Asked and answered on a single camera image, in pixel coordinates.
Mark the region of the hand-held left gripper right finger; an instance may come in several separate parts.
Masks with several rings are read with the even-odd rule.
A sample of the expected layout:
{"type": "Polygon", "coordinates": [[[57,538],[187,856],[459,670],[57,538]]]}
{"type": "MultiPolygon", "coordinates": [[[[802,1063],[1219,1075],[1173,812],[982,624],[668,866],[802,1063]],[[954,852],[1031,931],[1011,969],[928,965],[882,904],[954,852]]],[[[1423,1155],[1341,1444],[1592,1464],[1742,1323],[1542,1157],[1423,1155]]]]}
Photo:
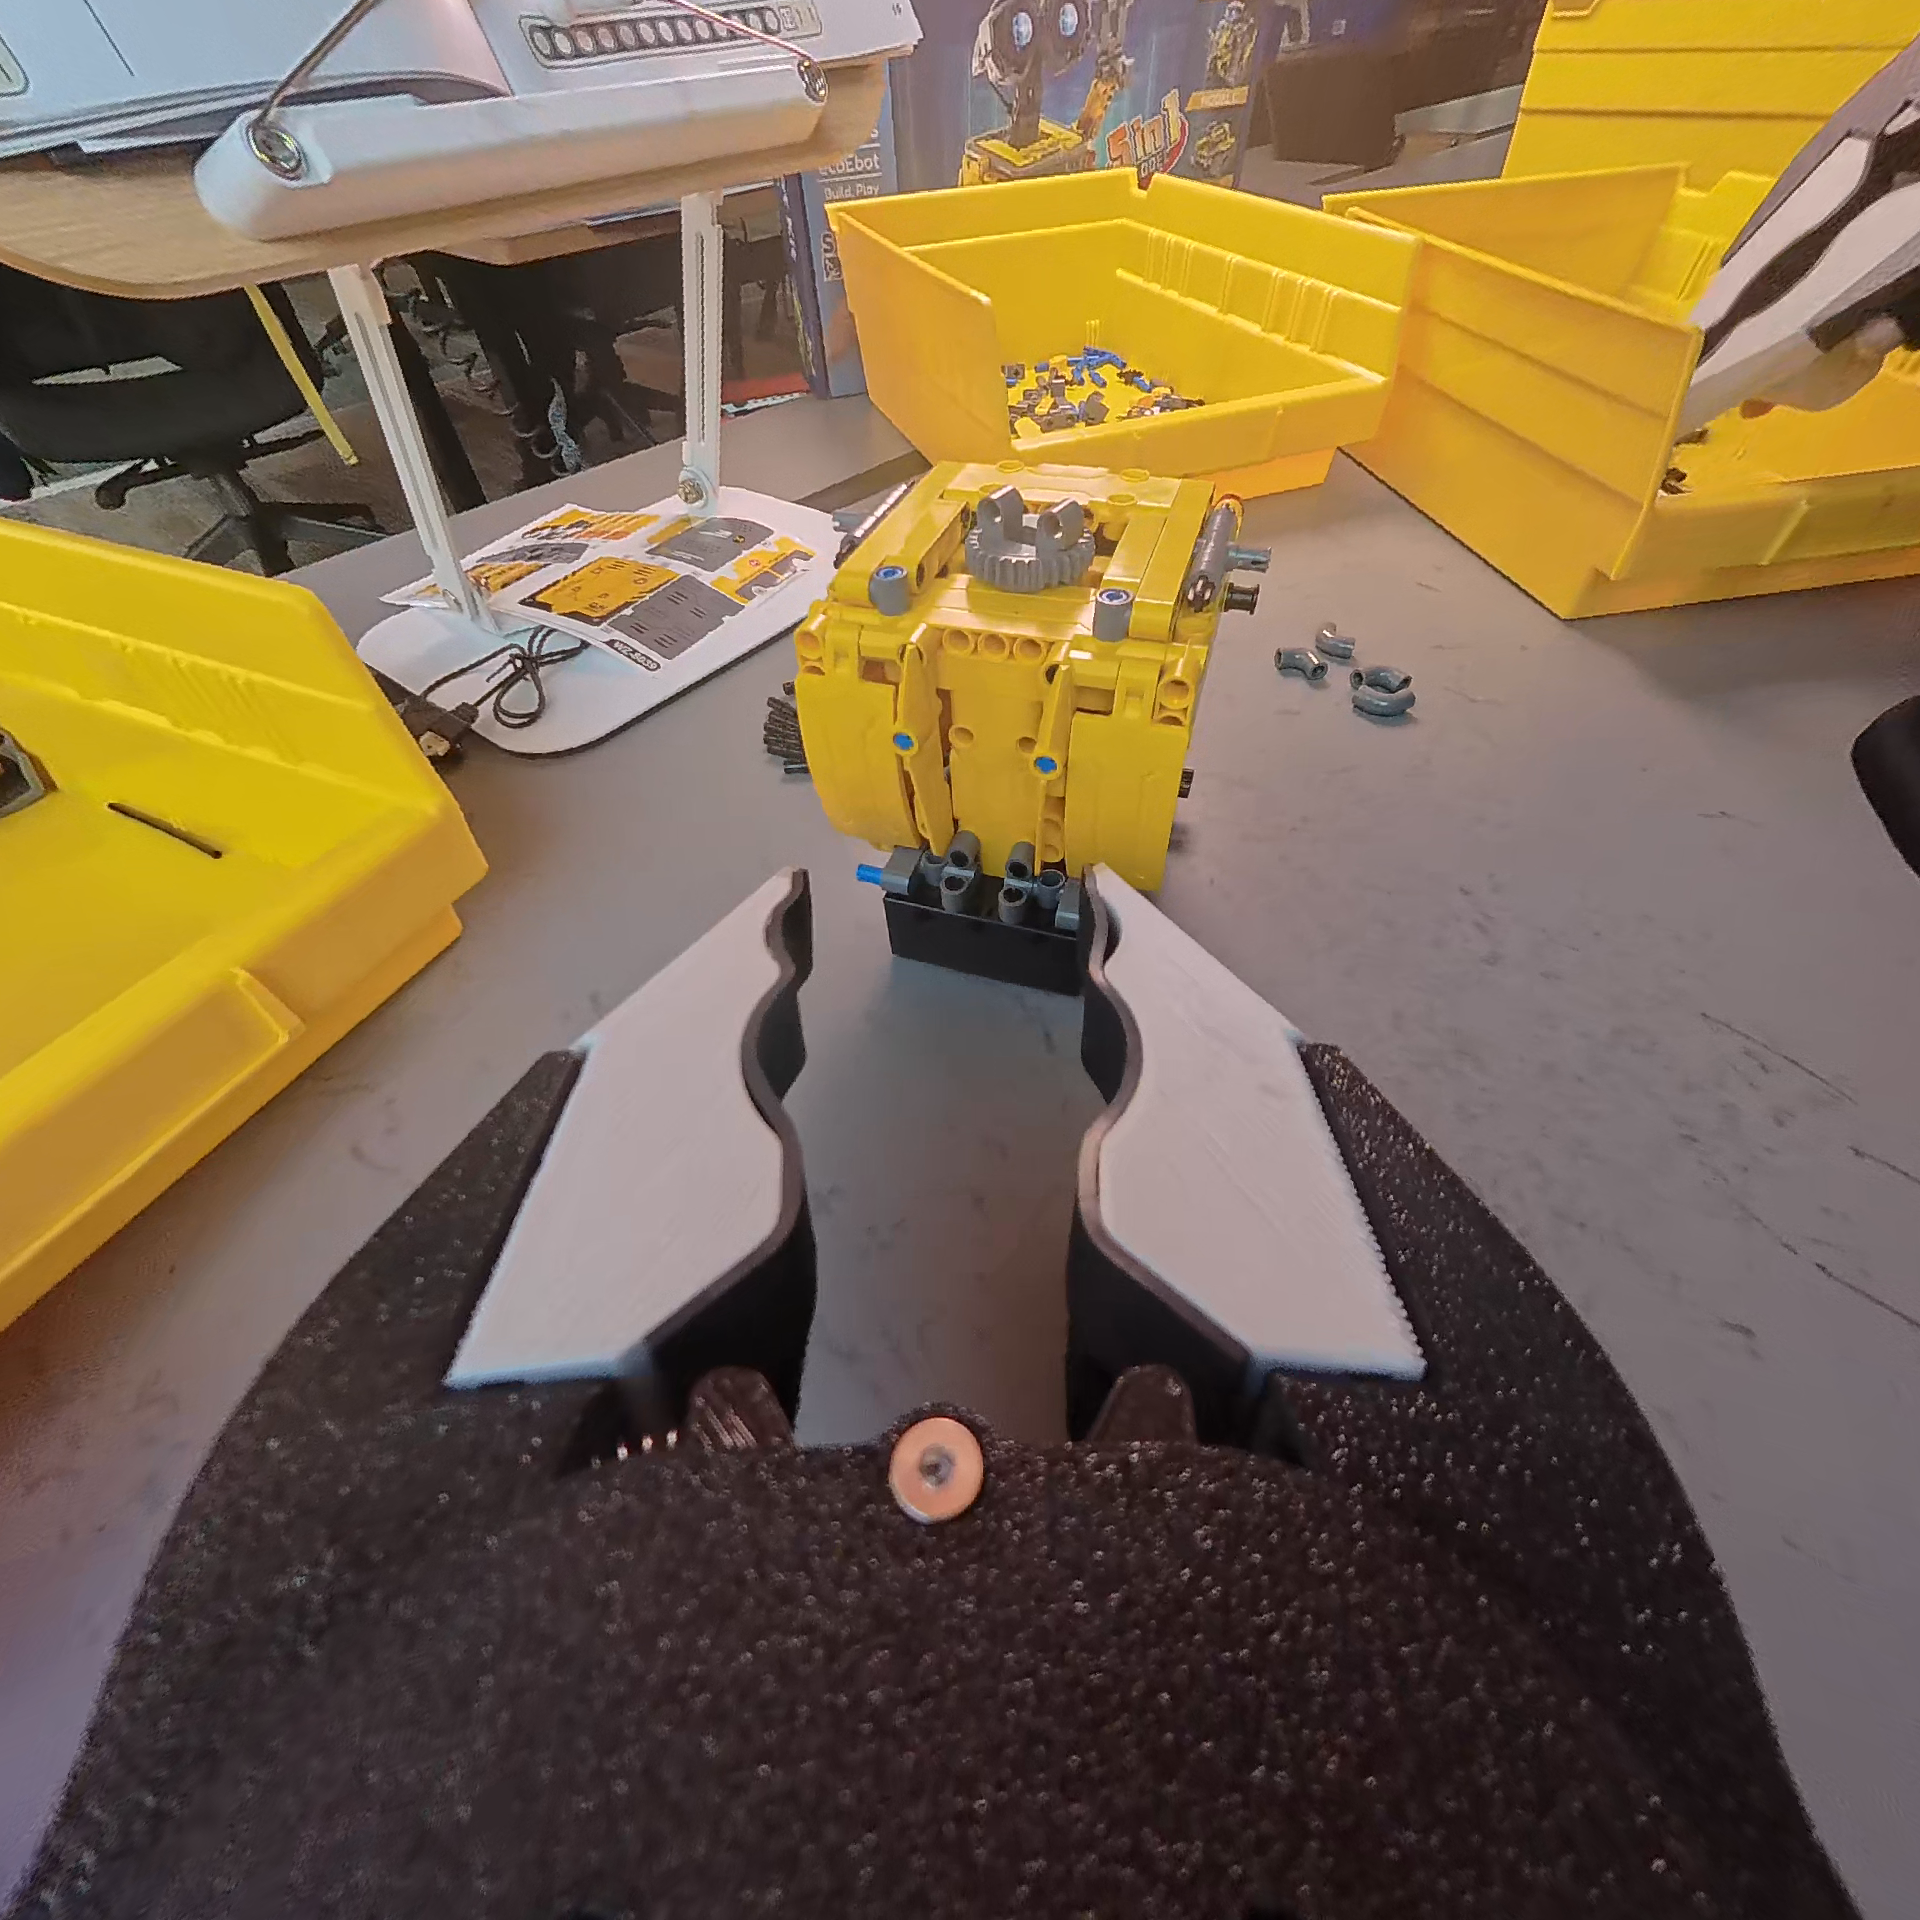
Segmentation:
{"type": "Polygon", "coordinates": [[[1107,866],[1087,874],[1089,1075],[1077,1201],[1093,1247],[1229,1379],[1423,1379],[1411,1315],[1305,1035],[1107,866]]]}

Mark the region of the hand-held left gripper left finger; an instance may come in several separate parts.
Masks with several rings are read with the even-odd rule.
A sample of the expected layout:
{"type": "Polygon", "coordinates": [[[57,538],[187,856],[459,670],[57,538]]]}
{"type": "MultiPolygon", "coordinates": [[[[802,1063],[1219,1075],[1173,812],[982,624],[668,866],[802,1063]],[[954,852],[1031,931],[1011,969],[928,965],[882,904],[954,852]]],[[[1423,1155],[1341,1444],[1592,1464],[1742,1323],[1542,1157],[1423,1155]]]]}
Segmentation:
{"type": "Polygon", "coordinates": [[[808,874],[782,868],[572,1045],[447,1385],[800,1385],[818,1257],[784,1095],[810,967],[808,874]]]}

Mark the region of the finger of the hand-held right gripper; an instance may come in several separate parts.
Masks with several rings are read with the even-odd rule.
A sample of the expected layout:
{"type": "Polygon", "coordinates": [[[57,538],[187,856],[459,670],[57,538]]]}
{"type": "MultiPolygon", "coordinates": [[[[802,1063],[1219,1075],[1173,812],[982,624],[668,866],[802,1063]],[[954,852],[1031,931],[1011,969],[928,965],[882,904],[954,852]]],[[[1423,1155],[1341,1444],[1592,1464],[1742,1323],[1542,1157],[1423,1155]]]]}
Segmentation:
{"type": "Polygon", "coordinates": [[[1768,199],[1692,311],[1704,337],[1810,329],[1906,273],[1918,235],[1918,115],[1836,133],[1768,199]]]}
{"type": "Polygon", "coordinates": [[[1692,435],[1740,407],[1828,411],[1916,347],[1918,265],[1886,261],[1828,289],[1808,275],[1702,353],[1678,415],[1692,435]]]}

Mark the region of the yellow plastic bin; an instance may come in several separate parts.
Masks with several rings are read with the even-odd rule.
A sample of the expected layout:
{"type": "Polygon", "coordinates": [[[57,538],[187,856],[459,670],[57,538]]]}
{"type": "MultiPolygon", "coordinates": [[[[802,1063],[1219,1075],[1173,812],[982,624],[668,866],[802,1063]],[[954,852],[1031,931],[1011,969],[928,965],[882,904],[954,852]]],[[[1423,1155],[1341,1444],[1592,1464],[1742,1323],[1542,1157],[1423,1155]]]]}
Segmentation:
{"type": "Polygon", "coordinates": [[[1916,35],[1914,1],[1550,1],[1502,175],[1776,179],[1916,35]]]}
{"type": "Polygon", "coordinates": [[[1355,458],[1562,618],[1910,578],[1916,357],[1676,442],[1692,301],[1768,183],[1622,167],[1327,195],[1419,239],[1355,458]]]}
{"type": "Polygon", "coordinates": [[[6,520],[2,722],[53,786],[2,824],[10,1325],[443,951],[487,860],[293,584],[6,520]]]}
{"type": "Polygon", "coordinates": [[[930,460],[1141,466],[1259,496],[1383,425],[1419,237],[1123,169],[830,211],[868,395],[930,460]],[[1023,431],[1004,371],[1087,347],[1193,399],[1023,431]]]}

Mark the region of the yellow lego model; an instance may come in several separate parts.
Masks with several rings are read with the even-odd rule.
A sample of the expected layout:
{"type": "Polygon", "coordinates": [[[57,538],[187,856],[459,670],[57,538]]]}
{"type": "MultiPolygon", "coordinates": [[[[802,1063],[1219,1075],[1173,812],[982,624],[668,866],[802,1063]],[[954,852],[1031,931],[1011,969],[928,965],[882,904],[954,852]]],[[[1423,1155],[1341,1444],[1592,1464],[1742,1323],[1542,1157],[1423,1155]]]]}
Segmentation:
{"type": "Polygon", "coordinates": [[[1159,890],[1209,656],[1269,548],[1203,476],[942,460],[842,544],[794,704],[896,957],[1075,995],[1105,868],[1159,890]]]}

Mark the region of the pile of small lego pieces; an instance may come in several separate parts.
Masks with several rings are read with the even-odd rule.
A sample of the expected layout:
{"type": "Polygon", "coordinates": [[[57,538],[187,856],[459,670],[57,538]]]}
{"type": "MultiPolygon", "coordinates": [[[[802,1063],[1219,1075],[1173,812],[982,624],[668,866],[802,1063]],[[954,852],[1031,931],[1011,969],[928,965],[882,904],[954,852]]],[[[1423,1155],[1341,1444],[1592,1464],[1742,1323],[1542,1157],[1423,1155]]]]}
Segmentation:
{"type": "Polygon", "coordinates": [[[1005,415],[1017,442],[1081,427],[1159,419],[1205,405],[1197,395],[1141,369],[1123,353],[1085,345],[1000,367],[1005,415]]]}

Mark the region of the lego instruction booklet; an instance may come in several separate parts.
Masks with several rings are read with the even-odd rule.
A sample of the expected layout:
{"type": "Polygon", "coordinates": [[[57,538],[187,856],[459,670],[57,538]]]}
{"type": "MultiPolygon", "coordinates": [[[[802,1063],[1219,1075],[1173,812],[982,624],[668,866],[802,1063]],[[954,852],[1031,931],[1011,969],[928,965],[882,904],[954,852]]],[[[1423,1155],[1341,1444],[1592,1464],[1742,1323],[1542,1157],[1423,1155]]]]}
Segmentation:
{"type": "Polygon", "coordinates": [[[283,87],[297,103],[425,105],[772,55],[910,51],[904,1],[6,1],[6,159],[207,143],[283,87]]]}

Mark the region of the yellow and grey sticker sheet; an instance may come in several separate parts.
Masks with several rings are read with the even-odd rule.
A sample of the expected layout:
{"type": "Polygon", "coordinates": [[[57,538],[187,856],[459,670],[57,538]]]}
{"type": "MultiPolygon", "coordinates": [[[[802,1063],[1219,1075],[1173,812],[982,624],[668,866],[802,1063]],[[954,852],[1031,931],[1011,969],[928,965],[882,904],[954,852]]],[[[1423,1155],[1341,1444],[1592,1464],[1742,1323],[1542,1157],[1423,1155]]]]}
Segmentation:
{"type": "Polygon", "coordinates": [[[758,510],[694,516],[566,504],[471,552],[463,570],[497,614],[656,668],[770,602],[820,554],[814,532],[792,532],[758,510]]]}

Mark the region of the blue robot kit box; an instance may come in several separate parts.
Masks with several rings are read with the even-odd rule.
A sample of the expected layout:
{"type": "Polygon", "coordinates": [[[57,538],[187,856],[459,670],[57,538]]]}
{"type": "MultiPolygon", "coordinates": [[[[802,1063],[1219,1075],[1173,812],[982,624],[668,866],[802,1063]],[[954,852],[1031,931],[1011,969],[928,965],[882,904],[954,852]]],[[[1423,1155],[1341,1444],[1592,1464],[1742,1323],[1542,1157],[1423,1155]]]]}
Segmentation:
{"type": "Polygon", "coordinates": [[[1235,185],[1265,65],[1309,39],[1275,1],[916,1],[876,129],[780,179],[788,285],[814,393],[864,389],[828,209],[900,191],[1121,167],[1235,185]]]}

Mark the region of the black office chair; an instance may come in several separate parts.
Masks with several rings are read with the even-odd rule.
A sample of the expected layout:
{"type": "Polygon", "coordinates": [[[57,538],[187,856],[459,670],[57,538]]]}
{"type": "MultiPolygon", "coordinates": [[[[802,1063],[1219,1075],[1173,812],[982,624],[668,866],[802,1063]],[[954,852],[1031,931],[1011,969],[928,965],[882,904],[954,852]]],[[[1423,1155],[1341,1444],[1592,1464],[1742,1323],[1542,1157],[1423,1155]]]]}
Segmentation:
{"type": "Polygon", "coordinates": [[[4,502],[26,500],[55,466],[103,466],[93,502],[175,480],[205,484],[217,512],[185,544],[191,560],[249,556],[265,576],[293,544],[343,552],[377,540],[361,502],[275,500],[247,466],[273,452],[271,429],[311,415],[293,444],[323,439],[323,353],[269,283],[185,299],[83,291],[20,269],[2,273],[4,502]]]}

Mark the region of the white and wood book stand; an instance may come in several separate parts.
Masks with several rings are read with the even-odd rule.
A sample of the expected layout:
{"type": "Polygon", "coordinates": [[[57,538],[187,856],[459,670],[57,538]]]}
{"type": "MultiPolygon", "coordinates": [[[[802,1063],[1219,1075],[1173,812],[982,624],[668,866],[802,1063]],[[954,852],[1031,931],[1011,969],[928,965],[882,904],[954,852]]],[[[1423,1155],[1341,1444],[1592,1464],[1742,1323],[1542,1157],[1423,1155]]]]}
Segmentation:
{"type": "Polygon", "coordinates": [[[722,193],[846,157],[876,127],[890,57],[822,67],[772,55],[590,85],[425,105],[399,95],[297,103],[283,87],[207,143],[4,157],[4,263],[83,291],[185,299],[323,271],[395,460],[431,586],[361,638],[411,694],[473,706],[477,734],[558,756],[632,726],[790,632],[828,588],[828,518],[726,488],[722,193]],[[644,668],[584,636],[509,620],[469,584],[375,267],[566,225],[680,207],[684,440],[674,492],[642,510],[764,512],[814,532],[804,576],[684,656],[644,668]]]}

